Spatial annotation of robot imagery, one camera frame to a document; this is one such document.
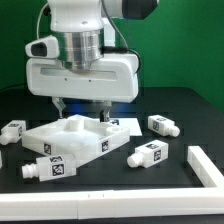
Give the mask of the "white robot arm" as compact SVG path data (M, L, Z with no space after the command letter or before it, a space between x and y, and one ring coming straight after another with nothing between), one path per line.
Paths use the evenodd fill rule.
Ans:
M143 20L159 0L47 0L40 13L51 18L51 34L25 47L29 90L50 96L59 110L65 98L103 101L100 120L109 120L114 102L138 94L141 59L127 45L115 44L121 32L115 18Z

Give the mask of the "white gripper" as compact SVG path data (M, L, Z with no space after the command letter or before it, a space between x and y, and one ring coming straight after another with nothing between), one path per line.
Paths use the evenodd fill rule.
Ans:
M100 121L110 120L112 102L131 102L138 94L138 59L133 54L105 54L89 70L70 71L59 60L31 58L26 65L28 88L34 95L51 96L63 117L62 98L106 101Z

